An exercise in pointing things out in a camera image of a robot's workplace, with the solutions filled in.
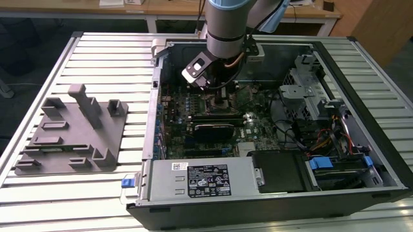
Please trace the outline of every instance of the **aluminum extrusion table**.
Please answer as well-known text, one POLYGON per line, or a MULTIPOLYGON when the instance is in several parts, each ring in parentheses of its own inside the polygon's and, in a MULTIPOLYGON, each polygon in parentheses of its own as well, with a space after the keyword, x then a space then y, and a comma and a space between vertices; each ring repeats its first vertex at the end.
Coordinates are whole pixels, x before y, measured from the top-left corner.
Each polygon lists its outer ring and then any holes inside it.
MULTIPOLYGON (((149 83, 153 72, 153 39, 193 39, 191 34, 74 33, 52 69, 16 134, 0 158, 0 227, 7 231, 147 231, 125 211, 136 198, 122 190, 120 180, 140 170, 149 83), (118 165, 109 173, 16 176, 20 159, 41 119, 45 97, 73 99, 65 94, 69 84, 84 83, 88 96, 98 101, 120 99, 129 106, 118 153, 118 165)), ((265 40, 323 43, 376 122, 406 163, 413 168, 413 104, 356 42, 346 38, 256 36, 265 40)), ((378 204, 347 217, 256 223, 189 231, 314 231, 366 229, 411 231, 413 198, 378 204)))

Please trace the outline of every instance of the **floor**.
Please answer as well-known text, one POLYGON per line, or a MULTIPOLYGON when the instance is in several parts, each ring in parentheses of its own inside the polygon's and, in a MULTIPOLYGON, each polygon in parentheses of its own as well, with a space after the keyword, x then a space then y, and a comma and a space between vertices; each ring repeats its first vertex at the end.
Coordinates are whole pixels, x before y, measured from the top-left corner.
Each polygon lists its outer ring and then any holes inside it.
MULTIPOLYGON (((0 97, 0 154, 6 147, 9 138, 13 136, 72 32, 147 32, 147 24, 142 20, 64 19, 61 24, 57 24, 52 19, 33 19, 32 22, 41 38, 41 44, 26 49, 26 52, 36 68, 30 73, 18 77, 10 76, 0 68, 0 78, 6 84, 32 84, 12 85, 14 97, 10 99, 0 97)), ((193 21, 159 20, 157 22, 157 31, 160 33, 191 33, 193 30, 193 21)), ((413 88, 410 88, 413 80, 411 63, 413 42, 408 41, 384 71, 410 100, 413 100, 413 88)))

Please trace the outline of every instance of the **wooden desk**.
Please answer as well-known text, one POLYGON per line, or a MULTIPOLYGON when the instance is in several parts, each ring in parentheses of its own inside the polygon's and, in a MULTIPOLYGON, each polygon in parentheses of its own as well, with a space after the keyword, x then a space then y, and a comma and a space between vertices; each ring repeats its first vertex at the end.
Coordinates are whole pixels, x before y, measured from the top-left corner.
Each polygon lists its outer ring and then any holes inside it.
POLYGON ((145 14, 149 1, 121 8, 98 8, 98 0, 0 0, 0 11, 88 14, 145 14))
MULTIPOLYGON (((156 19, 165 20, 196 20, 197 0, 149 0, 147 14, 155 15, 156 19)), ((318 36, 328 36, 340 13, 322 10, 322 0, 315 0, 314 6, 298 6, 284 12, 283 23, 314 23, 322 24, 318 36)))
MULTIPOLYGON (((0 0, 0 17, 144 19, 149 33, 156 33, 157 19, 196 20, 197 5, 197 0, 145 0, 142 5, 108 9, 98 8, 98 0, 0 0)), ((340 13, 320 9, 322 0, 315 1, 315 7, 296 7, 295 14, 290 8, 281 22, 322 24, 318 36, 327 36, 340 13)))

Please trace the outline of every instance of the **blue connector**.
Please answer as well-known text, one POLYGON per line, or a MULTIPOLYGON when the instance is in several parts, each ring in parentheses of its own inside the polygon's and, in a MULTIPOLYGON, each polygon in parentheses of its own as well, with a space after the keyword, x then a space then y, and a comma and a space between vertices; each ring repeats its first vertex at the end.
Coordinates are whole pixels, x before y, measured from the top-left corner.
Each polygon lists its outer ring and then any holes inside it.
POLYGON ((364 156, 363 161, 366 162, 367 167, 372 167, 372 160, 371 160, 370 156, 364 156))
POLYGON ((129 189, 134 187, 134 178, 132 179, 121 179, 121 188, 129 189))
POLYGON ((315 157, 310 160, 311 169, 332 168, 332 163, 328 157, 315 157))
POLYGON ((221 148, 221 154, 223 155, 225 155, 228 151, 229 151, 229 148, 221 148))

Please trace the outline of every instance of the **warning label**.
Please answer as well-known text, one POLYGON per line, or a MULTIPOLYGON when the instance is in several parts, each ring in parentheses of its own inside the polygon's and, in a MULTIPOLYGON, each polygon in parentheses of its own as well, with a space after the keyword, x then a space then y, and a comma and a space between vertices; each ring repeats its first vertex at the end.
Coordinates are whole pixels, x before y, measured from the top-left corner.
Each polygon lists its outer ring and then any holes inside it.
POLYGON ((191 198, 231 195, 225 164, 187 167, 187 195, 191 198))

